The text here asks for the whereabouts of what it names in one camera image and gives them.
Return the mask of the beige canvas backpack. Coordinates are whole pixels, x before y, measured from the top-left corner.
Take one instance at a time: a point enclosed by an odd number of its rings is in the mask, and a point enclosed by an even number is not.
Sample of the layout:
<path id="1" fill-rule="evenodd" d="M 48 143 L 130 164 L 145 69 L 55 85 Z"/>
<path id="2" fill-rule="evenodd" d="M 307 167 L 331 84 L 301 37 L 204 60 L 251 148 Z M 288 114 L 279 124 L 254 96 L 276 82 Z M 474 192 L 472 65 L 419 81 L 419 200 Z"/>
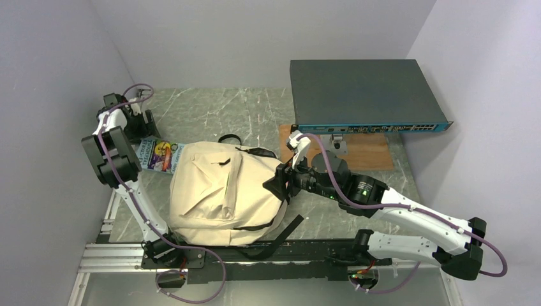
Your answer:
<path id="1" fill-rule="evenodd" d="M 185 145 L 170 184 L 171 232 L 206 247 L 256 242 L 280 226 L 288 208 L 286 198 L 263 186 L 281 164 L 263 147 Z"/>

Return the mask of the light blue book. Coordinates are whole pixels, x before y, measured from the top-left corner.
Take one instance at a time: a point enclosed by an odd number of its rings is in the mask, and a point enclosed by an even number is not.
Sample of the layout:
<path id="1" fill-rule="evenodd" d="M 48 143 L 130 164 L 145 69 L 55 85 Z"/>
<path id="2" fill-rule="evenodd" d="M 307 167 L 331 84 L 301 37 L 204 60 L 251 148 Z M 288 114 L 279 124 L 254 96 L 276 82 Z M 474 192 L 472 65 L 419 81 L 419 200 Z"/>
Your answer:
<path id="1" fill-rule="evenodd" d="M 183 143 L 149 137 L 141 140 L 135 152 L 143 170 L 174 174 L 184 147 Z"/>

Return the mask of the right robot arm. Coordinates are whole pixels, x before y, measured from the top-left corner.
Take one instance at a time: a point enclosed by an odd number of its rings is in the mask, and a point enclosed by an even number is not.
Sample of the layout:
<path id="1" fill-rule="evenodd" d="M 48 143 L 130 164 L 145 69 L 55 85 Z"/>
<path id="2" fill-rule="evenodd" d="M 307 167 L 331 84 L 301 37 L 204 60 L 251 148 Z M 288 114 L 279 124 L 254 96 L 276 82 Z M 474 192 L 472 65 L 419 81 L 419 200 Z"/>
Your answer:
<path id="1" fill-rule="evenodd" d="M 317 154 L 311 164 L 279 164 L 274 176 L 262 186 L 281 200 L 289 200 L 304 190 L 336 200 L 339 208 L 351 215 L 380 219 L 418 233 L 414 237 L 360 229 L 349 251 L 330 256 L 331 261 L 340 265 L 366 265 L 397 258 L 429 263 L 466 281 L 474 281 L 481 273 L 484 220 L 456 219 L 437 213 L 380 180 L 351 172 L 347 162 L 333 153 Z"/>

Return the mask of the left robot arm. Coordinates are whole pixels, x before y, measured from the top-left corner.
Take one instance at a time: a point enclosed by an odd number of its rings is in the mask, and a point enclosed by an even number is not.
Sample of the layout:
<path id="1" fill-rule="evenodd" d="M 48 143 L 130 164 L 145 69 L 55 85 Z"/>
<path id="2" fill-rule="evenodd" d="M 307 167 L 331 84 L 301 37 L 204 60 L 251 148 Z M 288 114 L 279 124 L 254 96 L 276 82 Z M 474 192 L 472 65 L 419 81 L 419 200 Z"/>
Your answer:
<path id="1" fill-rule="evenodd" d="M 151 203 L 141 182 L 142 167 L 134 144 L 147 136 L 159 136 L 152 112 L 141 111 L 120 94 L 103 98 L 98 112 L 98 127 L 82 139 L 83 149 L 98 178 L 111 187 L 128 205 L 143 233 L 142 248 L 146 259 L 166 267 L 178 266 L 183 249 L 167 243 L 171 237 L 165 220 Z"/>

